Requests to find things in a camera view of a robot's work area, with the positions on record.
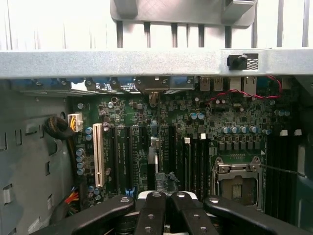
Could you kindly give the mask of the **short black expansion slot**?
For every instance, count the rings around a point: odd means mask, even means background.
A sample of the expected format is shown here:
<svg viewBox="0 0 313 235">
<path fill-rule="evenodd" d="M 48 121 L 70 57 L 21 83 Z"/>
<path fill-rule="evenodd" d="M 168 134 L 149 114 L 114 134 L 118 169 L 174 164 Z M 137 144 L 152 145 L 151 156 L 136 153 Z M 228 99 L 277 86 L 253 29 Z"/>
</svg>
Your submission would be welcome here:
<svg viewBox="0 0 313 235">
<path fill-rule="evenodd" d="M 148 149 L 147 127 L 142 126 L 139 128 L 139 138 L 140 138 L 140 145 L 141 145 L 142 150 L 147 152 L 147 149 Z"/>
</svg>

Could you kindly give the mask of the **black RAM slot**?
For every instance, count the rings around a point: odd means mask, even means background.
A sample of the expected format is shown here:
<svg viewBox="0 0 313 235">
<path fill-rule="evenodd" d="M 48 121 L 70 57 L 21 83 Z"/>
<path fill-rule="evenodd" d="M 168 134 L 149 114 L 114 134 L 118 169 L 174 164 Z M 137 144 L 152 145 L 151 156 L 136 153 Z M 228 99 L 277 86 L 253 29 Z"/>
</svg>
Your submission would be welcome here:
<svg viewBox="0 0 313 235">
<path fill-rule="evenodd" d="M 207 157 L 206 157 L 206 184 L 207 184 L 207 195 L 211 194 L 211 139 L 206 140 L 206 149 L 207 149 Z"/>
<path fill-rule="evenodd" d="M 291 168 L 291 152 L 290 152 L 290 138 L 287 137 L 286 140 L 286 170 L 292 170 Z M 285 221 L 290 223 L 290 213 L 291 213 L 291 188 L 292 188 L 292 175 L 290 173 L 286 173 L 286 193 L 285 193 L 285 200 L 286 200 L 286 215 Z"/>
<path fill-rule="evenodd" d="M 199 142 L 198 142 L 198 180 L 199 180 L 199 196 L 202 200 L 203 198 L 203 148 L 205 147 L 206 135 L 205 133 L 200 134 Z"/>
<path fill-rule="evenodd" d="M 197 194 L 197 139 L 192 139 L 192 192 Z"/>
<path fill-rule="evenodd" d="M 287 166 L 287 149 L 286 149 L 286 136 L 278 136 L 275 140 L 275 158 L 274 166 L 281 169 L 275 171 L 275 188 L 276 188 L 276 197 L 275 203 L 277 205 L 277 210 L 275 216 L 278 219 L 285 220 L 285 203 L 286 203 L 286 173 L 282 171 Z"/>
<path fill-rule="evenodd" d="M 301 136 L 293 136 L 291 142 L 291 170 L 298 171 L 298 147 L 301 143 Z M 297 179 L 298 175 L 294 174 L 291 177 L 292 191 L 291 191 L 291 223 L 297 226 L 298 202 L 297 202 Z"/>
<path fill-rule="evenodd" d="M 266 172 L 266 208 L 265 212 L 268 215 L 272 215 L 272 189 L 273 189 L 273 170 L 269 168 L 272 166 L 272 136 L 267 137 L 267 172 Z"/>
<path fill-rule="evenodd" d="M 185 146 L 185 189 L 191 191 L 191 140 L 184 138 Z"/>
</svg>

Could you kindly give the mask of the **black open PC case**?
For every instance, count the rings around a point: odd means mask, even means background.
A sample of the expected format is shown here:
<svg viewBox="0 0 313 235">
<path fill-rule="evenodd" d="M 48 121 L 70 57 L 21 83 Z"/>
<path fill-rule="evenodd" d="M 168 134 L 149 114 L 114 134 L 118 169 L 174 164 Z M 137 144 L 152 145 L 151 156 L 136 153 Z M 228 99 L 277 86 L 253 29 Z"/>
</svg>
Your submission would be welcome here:
<svg viewBox="0 0 313 235">
<path fill-rule="evenodd" d="M 248 56 L 247 69 L 229 70 L 228 56 L 241 54 Z M 90 208 L 83 199 L 87 179 L 77 173 L 76 133 L 67 119 L 75 113 L 73 101 L 98 95 L 148 97 L 136 88 L 135 79 L 140 76 L 169 77 L 169 90 L 161 98 L 186 92 L 203 93 L 211 100 L 228 94 L 256 100 L 297 95 L 296 116 L 302 133 L 298 172 L 307 178 L 297 179 L 296 227 L 313 235 L 313 49 L 309 48 L 0 52 L 0 81 L 7 81 L 10 89 L 28 96 L 62 97 L 67 103 L 64 117 L 51 116 L 43 126 L 49 136 L 66 143 L 73 176 L 71 190 L 54 209 L 47 226 Z M 190 235 L 182 221 L 176 221 L 172 193 L 166 194 L 163 235 Z"/>
</svg>

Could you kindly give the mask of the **grey power supply unit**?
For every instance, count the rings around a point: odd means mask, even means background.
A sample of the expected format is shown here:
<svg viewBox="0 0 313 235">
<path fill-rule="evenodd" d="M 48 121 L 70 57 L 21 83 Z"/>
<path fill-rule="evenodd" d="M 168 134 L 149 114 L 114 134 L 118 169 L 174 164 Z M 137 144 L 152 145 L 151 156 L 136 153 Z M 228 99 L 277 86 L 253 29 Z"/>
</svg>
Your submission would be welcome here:
<svg viewBox="0 0 313 235">
<path fill-rule="evenodd" d="M 49 224 L 71 190 L 67 145 L 43 129 L 64 117 L 62 97 L 28 96 L 0 81 L 0 235 L 28 235 Z"/>
</svg>

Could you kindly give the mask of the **white expansion slot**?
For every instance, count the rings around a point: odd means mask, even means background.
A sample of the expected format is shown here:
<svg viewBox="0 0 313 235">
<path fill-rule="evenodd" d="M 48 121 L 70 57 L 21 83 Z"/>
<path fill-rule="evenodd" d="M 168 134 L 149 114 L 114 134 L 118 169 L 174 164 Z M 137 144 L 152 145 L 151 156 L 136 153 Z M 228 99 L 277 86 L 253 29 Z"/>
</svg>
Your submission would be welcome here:
<svg viewBox="0 0 313 235">
<path fill-rule="evenodd" d="M 103 150 L 103 125 L 95 123 L 93 126 L 93 151 L 94 151 L 94 169 L 95 183 L 97 187 L 105 184 L 104 176 L 104 150 Z"/>
</svg>

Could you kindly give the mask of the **green motherboard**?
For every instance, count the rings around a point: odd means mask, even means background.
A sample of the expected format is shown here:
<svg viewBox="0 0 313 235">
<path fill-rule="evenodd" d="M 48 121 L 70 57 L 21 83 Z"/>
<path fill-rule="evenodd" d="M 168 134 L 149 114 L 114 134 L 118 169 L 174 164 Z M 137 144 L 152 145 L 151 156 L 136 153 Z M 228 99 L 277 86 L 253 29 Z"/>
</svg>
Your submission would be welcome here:
<svg viewBox="0 0 313 235">
<path fill-rule="evenodd" d="M 279 99 L 256 100 L 239 94 L 228 94 L 211 100 L 203 93 L 186 92 L 164 95 L 160 107 L 160 144 L 159 172 L 165 173 L 165 193 L 185 189 L 185 146 L 184 138 L 197 139 L 197 198 L 199 200 L 198 180 L 198 142 L 201 133 L 206 140 L 211 139 L 211 167 L 218 157 L 225 163 L 249 163 L 254 156 L 261 164 L 267 165 L 267 137 L 272 136 L 272 158 L 274 166 L 275 140 L 278 136 L 290 138 L 301 136 L 297 118 L 296 100 L 298 96 L 287 93 Z M 133 150 L 133 186 L 134 196 L 138 197 L 146 190 L 159 190 L 155 174 L 148 166 L 150 147 L 150 122 L 154 111 L 148 106 L 148 98 L 141 94 L 104 95 L 79 98 L 73 101 L 75 113 L 83 115 L 83 130 L 76 133 L 77 173 L 87 179 L 87 191 L 83 196 L 87 206 L 92 207 L 108 198 L 126 194 L 125 128 L 131 127 Z M 104 176 L 105 184 L 97 187 L 95 183 L 93 128 L 95 123 L 103 125 Z M 139 128 L 147 127 L 148 149 L 143 151 L 140 145 Z M 176 171 L 169 171 L 169 126 L 176 128 Z M 118 160 L 119 193 L 114 189 L 112 171 L 112 152 L 110 129 L 115 127 L 116 158 Z M 206 184 L 206 140 L 203 148 L 203 198 L 207 195 Z M 263 210 L 266 208 L 266 172 L 263 169 Z M 275 170 L 273 170 L 272 207 L 273 217 L 277 210 L 275 203 Z"/>
</svg>

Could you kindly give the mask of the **white power connector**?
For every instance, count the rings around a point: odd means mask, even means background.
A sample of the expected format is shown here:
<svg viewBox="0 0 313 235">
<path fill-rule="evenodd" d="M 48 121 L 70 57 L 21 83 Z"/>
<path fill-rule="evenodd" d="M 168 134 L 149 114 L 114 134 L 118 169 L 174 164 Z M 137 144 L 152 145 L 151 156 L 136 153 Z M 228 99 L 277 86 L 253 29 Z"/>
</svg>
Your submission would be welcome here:
<svg viewBox="0 0 313 235">
<path fill-rule="evenodd" d="M 78 133 L 83 130 L 83 115 L 82 113 L 68 114 L 68 125 L 74 133 Z"/>
</svg>

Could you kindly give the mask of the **black intrusion switch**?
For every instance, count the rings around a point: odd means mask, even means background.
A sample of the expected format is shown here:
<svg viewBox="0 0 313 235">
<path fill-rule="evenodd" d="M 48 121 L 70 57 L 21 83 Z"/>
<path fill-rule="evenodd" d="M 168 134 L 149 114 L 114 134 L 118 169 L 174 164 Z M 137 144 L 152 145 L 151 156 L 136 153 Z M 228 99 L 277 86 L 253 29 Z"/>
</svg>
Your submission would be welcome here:
<svg viewBox="0 0 313 235">
<path fill-rule="evenodd" d="M 232 71 L 242 71 L 247 69 L 247 59 L 246 54 L 241 55 L 229 55 L 227 58 L 227 66 L 229 70 Z"/>
</svg>

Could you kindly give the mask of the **metal CPU socket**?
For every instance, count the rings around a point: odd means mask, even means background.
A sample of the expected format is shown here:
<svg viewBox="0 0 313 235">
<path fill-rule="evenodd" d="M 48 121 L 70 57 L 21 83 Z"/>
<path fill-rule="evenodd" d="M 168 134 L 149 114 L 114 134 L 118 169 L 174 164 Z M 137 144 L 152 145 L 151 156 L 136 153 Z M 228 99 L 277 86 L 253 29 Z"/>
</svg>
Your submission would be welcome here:
<svg viewBox="0 0 313 235">
<path fill-rule="evenodd" d="M 225 163 L 218 157 L 211 171 L 211 195 L 263 210 L 263 169 L 260 158 L 249 163 Z"/>
</svg>

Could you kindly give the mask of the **long black expansion slot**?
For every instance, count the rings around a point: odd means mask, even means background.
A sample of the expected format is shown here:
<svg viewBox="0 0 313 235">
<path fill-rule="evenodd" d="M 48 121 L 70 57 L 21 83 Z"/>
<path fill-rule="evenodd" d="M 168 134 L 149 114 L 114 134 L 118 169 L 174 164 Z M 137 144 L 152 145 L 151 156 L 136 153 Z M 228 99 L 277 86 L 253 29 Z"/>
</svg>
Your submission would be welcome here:
<svg viewBox="0 0 313 235">
<path fill-rule="evenodd" d="M 176 171 L 176 128 L 169 126 L 169 171 Z"/>
<path fill-rule="evenodd" d="M 126 193 L 133 197 L 133 150 L 132 150 L 132 131 L 131 127 L 125 128 L 125 159 L 126 159 Z"/>
<path fill-rule="evenodd" d="M 111 152 L 112 152 L 112 171 L 114 174 L 114 189 L 116 194 L 119 193 L 119 179 L 118 179 L 118 160 L 116 158 L 116 132 L 115 127 L 110 129 L 111 135 Z"/>
</svg>

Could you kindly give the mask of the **thin socket locking lever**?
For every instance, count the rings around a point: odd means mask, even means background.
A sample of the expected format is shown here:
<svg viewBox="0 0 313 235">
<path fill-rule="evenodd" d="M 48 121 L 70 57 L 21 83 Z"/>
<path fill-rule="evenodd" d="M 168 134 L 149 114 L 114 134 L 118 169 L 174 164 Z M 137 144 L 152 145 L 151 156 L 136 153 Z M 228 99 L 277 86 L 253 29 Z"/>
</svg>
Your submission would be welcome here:
<svg viewBox="0 0 313 235">
<path fill-rule="evenodd" d="M 303 178 L 307 178 L 307 176 L 304 173 L 300 173 L 297 171 L 292 171 L 292 170 L 287 170 L 287 169 L 282 169 L 282 168 L 278 168 L 278 167 L 273 167 L 273 166 L 269 166 L 266 164 L 259 164 L 260 167 L 264 167 L 264 168 L 269 168 L 269 169 L 273 169 L 273 170 L 277 170 L 277 171 L 281 171 L 284 173 L 290 173 L 290 174 L 294 174 Z"/>
</svg>

